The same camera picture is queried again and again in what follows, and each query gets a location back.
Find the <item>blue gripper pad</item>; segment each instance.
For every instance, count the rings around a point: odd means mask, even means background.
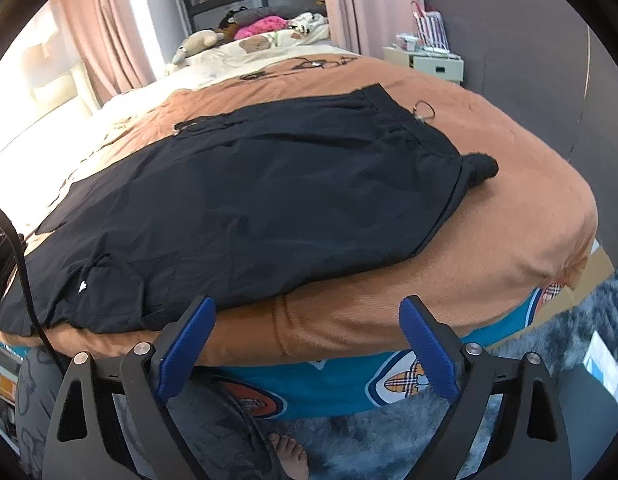
[[[413,300],[420,303],[421,308],[426,308],[419,298],[413,297]],[[428,311],[426,316],[430,323],[437,323]],[[400,304],[399,320],[400,328],[427,374],[429,384],[436,395],[454,402],[460,394],[455,380],[454,360],[436,337],[432,327],[427,324],[425,316],[412,303],[411,298],[405,298]]]
[[[161,360],[155,394],[163,404],[184,388],[214,325],[214,300],[204,298]]]

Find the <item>metal screw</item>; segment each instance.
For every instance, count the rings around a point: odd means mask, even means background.
[[[151,349],[151,345],[148,343],[138,343],[134,346],[134,354],[144,355]]]
[[[529,352],[527,354],[527,361],[529,361],[532,365],[539,365],[542,362],[542,359],[537,353]]]
[[[483,353],[483,347],[481,347],[478,343],[467,343],[465,345],[465,352],[469,355],[480,355]]]
[[[89,354],[87,354],[87,352],[80,352],[75,355],[73,362],[77,365],[84,365],[87,362],[87,359],[89,359]]]

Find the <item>oval patch design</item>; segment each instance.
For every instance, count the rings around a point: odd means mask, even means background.
[[[275,418],[287,410],[285,399],[272,392],[227,377],[218,380],[237,399],[240,399],[244,409],[253,418]]]
[[[429,380],[411,350],[396,352],[367,384],[367,396],[376,406],[385,406],[422,392]]]

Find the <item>gray pillow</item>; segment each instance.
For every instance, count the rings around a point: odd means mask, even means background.
[[[291,20],[303,12],[311,12],[312,14],[327,15],[325,6],[313,5],[307,6],[278,6],[278,7],[259,7],[258,9],[246,9],[236,12],[233,17],[235,22],[241,27],[248,27],[252,23],[266,18],[267,16],[279,16],[284,20]]]

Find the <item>teal fabric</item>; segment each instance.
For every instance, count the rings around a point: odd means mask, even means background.
[[[533,320],[542,290],[503,319],[461,338],[483,347],[512,335]],[[226,384],[256,418],[349,415],[416,394],[428,386],[410,350],[364,357],[266,367],[226,367]]]

